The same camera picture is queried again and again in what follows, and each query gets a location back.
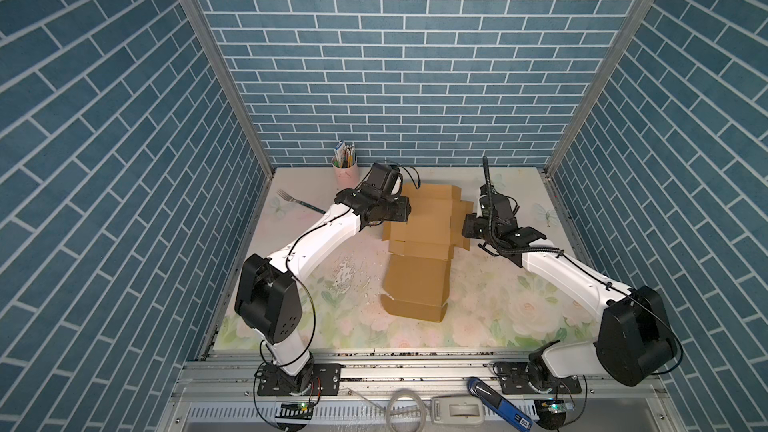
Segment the brown cardboard box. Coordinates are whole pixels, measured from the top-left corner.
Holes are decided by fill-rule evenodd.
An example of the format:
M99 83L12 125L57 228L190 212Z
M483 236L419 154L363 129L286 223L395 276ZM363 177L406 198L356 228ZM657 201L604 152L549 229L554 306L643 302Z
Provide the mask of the brown cardboard box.
M448 308L454 250L470 248L462 228L473 203L449 184L408 183L402 196L411 208L408 219L387 222L382 233L390 258L380 301L390 315L439 323Z

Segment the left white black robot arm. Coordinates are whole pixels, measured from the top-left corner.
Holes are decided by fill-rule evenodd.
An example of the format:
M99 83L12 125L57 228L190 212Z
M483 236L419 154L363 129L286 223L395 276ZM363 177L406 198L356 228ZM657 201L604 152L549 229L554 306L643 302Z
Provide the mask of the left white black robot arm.
M307 277L337 247L367 227L405 223L411 211L397 164L375 163L363 180L337 192L319 221L282 249L243 263L234 311L256 332L271 359L263 371L282 393L303 393L315 384L310 340L297 331L303 308L300 290Z

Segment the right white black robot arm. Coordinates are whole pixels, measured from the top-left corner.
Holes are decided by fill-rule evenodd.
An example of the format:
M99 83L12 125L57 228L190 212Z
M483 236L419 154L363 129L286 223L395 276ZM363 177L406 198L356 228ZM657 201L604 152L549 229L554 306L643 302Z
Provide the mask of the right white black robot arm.
M514 199L483 185L478 210L466 215L462 234L479 240L489 255L553 284L598 326L594 339L570 344L555 340L531 352L525 375L533 388L547 391L558 379L589 375L633 387L679 366L683 349L658 292L614 281L567 255L542 232L519 226L518 209Z

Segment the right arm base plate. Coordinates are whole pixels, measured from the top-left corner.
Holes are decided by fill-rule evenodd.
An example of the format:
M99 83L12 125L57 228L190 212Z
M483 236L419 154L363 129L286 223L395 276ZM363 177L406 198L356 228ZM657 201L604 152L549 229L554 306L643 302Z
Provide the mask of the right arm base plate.
M556 378L542 365L498 361L491 365L504 394L555 394L578 395L582 386L576 376Z

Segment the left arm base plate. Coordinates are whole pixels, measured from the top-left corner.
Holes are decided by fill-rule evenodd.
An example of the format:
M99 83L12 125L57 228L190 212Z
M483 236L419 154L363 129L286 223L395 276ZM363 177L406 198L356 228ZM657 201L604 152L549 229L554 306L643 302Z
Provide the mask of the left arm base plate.
M320 395L337 396L341 365L308 362L296 375L289 375L272 364L262 364L256 375L256 394L260 397Z

